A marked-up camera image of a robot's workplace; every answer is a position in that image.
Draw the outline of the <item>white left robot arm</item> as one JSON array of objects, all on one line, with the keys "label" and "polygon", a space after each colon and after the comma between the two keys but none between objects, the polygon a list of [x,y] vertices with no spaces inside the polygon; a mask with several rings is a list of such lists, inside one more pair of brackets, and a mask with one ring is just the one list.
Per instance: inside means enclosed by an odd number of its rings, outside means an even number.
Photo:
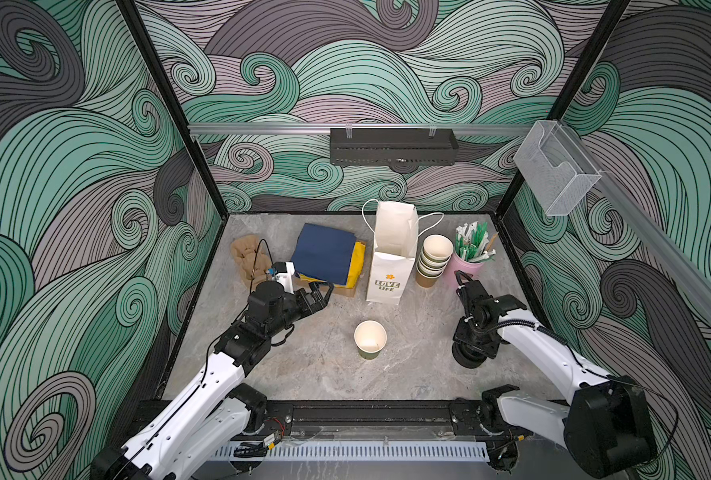
[{"label": "white left robot arm", "polygon": [[123,446],[98,454],[91,478],[189,479],[235,436],[260,430],[267,398],[247,385],[246,377],[271,351],[277,335],[324,310],[333,292],[329,282],[312,282],[295,292],[275,280],[259,284],[209,346],[191,382]]}]

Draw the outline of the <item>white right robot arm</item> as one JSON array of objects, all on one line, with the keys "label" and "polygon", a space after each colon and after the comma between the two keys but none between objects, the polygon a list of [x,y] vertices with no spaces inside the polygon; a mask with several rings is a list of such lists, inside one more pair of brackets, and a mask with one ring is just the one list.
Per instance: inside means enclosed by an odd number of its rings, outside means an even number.
[{"label": "white right robot arm", "polygon": [[659,456],[647,390],[581,359],[569,342],[545,327],[519,299],[495,297],[471,275],[457,270],[463,305],[451,353],[457,364],[475,369],[509,344],[537,366],[563,395],[541,400],[513,386],[481,396],[483,425],[495,432],[519,427],[565,448],[593,478],[647,464]]}]

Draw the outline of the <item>green paper coffee cup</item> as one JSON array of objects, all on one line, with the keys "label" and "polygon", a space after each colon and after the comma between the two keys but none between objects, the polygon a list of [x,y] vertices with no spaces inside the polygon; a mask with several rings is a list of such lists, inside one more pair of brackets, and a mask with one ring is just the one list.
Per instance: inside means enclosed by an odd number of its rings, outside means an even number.
[{"label": "green paper coffee cup", "polygon": [[355,328],[354,340],[359,356],[365,360],[373,360],[387,344],[387,331],[377,321],[363,321]]}]

